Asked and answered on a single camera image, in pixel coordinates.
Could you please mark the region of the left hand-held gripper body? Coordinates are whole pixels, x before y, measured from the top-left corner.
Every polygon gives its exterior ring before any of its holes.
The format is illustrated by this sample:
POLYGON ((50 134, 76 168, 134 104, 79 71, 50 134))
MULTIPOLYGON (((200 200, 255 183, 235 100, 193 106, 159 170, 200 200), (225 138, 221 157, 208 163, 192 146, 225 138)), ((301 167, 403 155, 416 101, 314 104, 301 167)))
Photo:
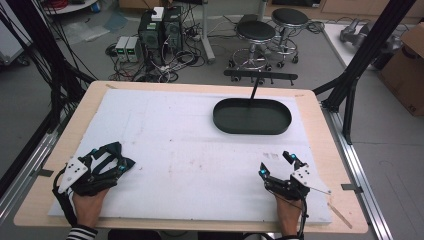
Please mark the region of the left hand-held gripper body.
POLYGON ((73 157, 66 164, 57 187, 59 194, 69 189, 81 196, 94 196, 100 191, 116 185, 116 171, 106 170, 106 166, 116 160, 108 150, 93 149, 83 157, 73 157))

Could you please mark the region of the grey table leg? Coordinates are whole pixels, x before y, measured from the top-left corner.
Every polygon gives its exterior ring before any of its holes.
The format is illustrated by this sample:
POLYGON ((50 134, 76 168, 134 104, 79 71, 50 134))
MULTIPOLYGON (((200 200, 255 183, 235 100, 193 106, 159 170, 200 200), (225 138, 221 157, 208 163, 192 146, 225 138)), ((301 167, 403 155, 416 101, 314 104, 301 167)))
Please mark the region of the grey table leg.
POLYGON ((202 34, 201 42, 206 54, 206 62, 213 64, 216 60, 212 46, 208 38, 208 0, 201 0, 202 2, 202 34))

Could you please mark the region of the black metal frame post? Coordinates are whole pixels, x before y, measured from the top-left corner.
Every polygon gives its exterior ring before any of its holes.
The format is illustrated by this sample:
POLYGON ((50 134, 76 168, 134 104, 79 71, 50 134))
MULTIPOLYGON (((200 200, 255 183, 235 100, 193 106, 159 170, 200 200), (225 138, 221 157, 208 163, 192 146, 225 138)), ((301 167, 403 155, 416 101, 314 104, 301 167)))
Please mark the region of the black metal frame post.
POLYGON ((313 90, 315 95, 331 90, 330 95, 322 101, 323 107, 330 112, 338 112, 341 103, 346 101, 342 124, 342 136, 349 145, 352 144, 351 125, 357 83, 371 63, 371 60, 376 56, 385 41, 400 24, 416 1, 417 0, 389 0, 370 33, 345 70, 337 78, 313 90))
POLYGON ((92 72, 82 72, 77 64, 72 65, 65 58, 52 31, 42 18, 42 7, 37 7, 35 0, 6 0, 6 3, 32 40, 33 46, 29 47, 23 41, 17 33, 18 28, 13 26, 6 14, 0 13, 0 21, 22 46, 50 87, 51 110, 0 179, 0 199, 11 189, 12 183, 44 135, 60 125, 62 110, 82 100, 86 92, 82 84, 97 81, 92 72))

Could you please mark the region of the black computer tower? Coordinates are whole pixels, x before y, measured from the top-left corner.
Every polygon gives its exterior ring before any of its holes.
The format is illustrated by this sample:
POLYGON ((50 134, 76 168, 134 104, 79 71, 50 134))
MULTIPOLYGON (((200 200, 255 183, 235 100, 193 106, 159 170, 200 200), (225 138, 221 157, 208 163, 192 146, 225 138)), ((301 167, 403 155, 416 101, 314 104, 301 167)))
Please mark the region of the black computer tower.
POLYGON ((174 6, 165 10, 163 18, 168 47, 174 52, 183 50, 181 15, 182 8, 180 6, 174 6))
POLYGON ((163 23, 153 21, 154 10, 145 11, 138 27, 138 36, 141 42, 144 58, 154 60, 156 64, 162 65, 162 47, 164 44, 163 23))

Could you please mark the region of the thin wooden stick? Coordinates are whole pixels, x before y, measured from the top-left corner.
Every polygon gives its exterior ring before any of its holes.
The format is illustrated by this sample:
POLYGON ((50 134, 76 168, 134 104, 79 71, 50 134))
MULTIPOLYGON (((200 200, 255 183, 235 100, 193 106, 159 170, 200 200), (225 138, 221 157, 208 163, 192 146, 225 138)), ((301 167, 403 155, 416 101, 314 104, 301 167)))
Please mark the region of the thin wooden stick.
POLYGON ((327 203, 328 207, 334 212, 334 214, 349 228, 352 229, 353 225, 344 217, 344 215, 331 203, 327 203))

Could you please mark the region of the white foam mat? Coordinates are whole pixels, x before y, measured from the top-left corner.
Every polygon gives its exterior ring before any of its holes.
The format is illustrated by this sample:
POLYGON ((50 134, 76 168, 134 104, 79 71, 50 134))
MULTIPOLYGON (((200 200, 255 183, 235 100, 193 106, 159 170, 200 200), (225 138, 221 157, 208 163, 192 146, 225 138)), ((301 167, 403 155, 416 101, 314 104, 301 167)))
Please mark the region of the white foam mat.
POLYGON ((287 179, 288 151, 316 166, 297 102, 278 135, 227 134, 213 122, 220 94, 108 90, 75 152, 82 157, 118 141, 135 165, 107 194, 105 217, 155 220, 275 220, 275 199, 258 174, 287 179))

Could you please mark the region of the grey power supply unit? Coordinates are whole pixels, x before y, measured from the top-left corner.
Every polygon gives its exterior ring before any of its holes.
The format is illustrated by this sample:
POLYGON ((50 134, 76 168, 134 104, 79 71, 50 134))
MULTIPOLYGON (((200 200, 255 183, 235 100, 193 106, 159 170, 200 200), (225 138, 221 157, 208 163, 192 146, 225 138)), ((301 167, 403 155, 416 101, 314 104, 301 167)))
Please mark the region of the grey power supply unit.
POLYGON ((128 62, 128 56, 126 53, 128 40, 129 38, 127 36, 121 36, 115 46, 117 57, 121 62, 128 62))
POLYGON ((130 37, 126 44, 126 54, 129 62, 136 63, 141 57, 141 48, 138 37, 130 37))

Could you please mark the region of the black round stool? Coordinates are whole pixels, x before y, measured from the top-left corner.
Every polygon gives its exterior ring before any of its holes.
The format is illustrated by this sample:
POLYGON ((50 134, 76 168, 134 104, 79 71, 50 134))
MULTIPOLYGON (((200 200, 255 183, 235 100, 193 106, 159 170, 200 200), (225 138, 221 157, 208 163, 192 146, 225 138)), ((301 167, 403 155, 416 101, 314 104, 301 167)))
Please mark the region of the black round stool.
POLYGON ((236 27, 240 39, 249 43, 248 48, 236 50, 229 59, 229 67, 244 70, 272 69, 268 58, 259 49, 269 43, 275 36, 274 28, 262 21, 243 21, 236 27))
POLYGON ((296 9, 279 8, 272 12, 271 18, 276 30, 272 50, 282 56, 277 62, 277 67, 282 68, 288 56, 291 56, 292 62, 297 64, 299 51, 293 37, 306 27, 308 17, 296 9))

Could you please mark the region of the person's right hand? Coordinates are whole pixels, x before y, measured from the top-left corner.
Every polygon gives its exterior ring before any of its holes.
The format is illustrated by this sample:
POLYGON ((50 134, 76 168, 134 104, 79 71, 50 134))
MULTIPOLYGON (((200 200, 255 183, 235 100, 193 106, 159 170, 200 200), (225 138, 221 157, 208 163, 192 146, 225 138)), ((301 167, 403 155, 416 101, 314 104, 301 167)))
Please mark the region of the person's right hand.
POLYGON ((278 194, 275 195, 277 217, 282 236, 298 236, 298 220, 302 212, 301 200, 288 200, 278 194))

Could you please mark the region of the aluminium rail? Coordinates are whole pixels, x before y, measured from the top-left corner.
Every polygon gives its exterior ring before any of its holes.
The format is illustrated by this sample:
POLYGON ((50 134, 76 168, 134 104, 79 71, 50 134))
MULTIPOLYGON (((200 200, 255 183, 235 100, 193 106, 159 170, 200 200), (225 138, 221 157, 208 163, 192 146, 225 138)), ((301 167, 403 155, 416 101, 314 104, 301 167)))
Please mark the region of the aluminium rail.
POLYGON ((29 141, 12 165, 12 181, 0 196, 0 226, 7 220, 11 211, 29 188, 58 140, 57 133, 44 134, 29 141))
POLYGON ((352 144, 343 136, 343 119, 339 113, 322 108, 336 145, 341 149, 342 161, 351 179, 351 186, 364 212, 367 225, 377 240, 394 240, 389 226, 373 193, 366 173, 352 144))

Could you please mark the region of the round white table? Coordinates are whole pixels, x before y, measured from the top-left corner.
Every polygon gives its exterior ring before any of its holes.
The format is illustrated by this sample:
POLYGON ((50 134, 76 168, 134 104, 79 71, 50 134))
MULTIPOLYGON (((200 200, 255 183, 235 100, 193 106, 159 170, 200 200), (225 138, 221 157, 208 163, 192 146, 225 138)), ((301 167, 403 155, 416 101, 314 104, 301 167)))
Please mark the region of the round white table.
POLYGON ((71 13, 83 9, 90 9, 95 13, 101 10, 99 0, 46 0, 42 6, 48 15, 71 13))

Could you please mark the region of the black stand with crossbar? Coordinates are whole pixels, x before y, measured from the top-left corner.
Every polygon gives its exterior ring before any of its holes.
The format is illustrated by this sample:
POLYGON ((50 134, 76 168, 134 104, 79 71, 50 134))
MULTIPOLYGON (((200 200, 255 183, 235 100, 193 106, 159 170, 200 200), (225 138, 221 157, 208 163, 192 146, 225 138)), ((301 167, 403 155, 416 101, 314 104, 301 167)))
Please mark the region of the black stand with crossbar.
POLYGON ((288 80, 291 83, 293 83, 298 78, 297 74, 260 71, 260 70, 254 71, 254 70, 227 69, 223 72, 223 74, 225 76, 230 76, 232 79, 235 79, 235 78, 241 79, 242 77, 250 77, 251 79, 254 79, 254 87, 250 96, 251 100, 253 100, 256 95, 259 81, 261 79, 269 78, 271 81, 273 81, 274 79, 288 80))

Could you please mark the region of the brown cardboard box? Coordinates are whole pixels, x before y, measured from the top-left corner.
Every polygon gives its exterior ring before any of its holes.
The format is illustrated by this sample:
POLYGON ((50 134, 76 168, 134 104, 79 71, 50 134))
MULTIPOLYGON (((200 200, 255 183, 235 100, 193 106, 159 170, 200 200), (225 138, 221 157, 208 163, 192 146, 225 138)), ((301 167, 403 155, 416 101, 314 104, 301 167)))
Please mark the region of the brown cardboard box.
POLYGON ((401 36, 402 47, 379 78, 413 116, 424 116, 424 22, 401 36))

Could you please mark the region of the black oval tray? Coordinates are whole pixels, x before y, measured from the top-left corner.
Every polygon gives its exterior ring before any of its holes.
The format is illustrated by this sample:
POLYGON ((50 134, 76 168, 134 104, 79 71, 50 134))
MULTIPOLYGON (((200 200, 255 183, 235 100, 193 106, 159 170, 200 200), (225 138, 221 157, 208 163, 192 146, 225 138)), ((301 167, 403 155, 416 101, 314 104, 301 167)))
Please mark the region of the black oval tray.
POLYGON ((227 98, 215 105, 213 122, 229 134, 279 135, 291 125, 292 114, 272 99, 227 98))

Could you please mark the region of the person's left hand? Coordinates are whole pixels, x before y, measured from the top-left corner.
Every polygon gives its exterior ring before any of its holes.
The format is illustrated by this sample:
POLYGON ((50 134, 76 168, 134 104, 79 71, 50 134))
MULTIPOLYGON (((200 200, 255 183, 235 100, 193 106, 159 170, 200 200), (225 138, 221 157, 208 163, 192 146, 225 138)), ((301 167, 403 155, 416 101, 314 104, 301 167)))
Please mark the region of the person's left hand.
POLYGON ((90 228, 96 227, 107 193, 108 189, 102 190, 94 196, 73 194, 72 200, 79 225, 90 228))

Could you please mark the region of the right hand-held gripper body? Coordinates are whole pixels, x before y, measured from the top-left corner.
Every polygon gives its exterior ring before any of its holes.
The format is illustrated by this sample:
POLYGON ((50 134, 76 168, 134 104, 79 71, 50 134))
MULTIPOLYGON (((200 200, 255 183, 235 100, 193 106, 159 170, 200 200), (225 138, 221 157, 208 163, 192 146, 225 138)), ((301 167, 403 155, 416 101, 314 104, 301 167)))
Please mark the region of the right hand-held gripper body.
POLYGON ((265 189, 289 200, 304 199, 311 189, 328 195, 332 193, 319 174, 312 171, 307 163, 300 170, 294 170, 293 167, 287 180, 281 180, 274 176, 272 178, 272 181, 264 182, 265 189))

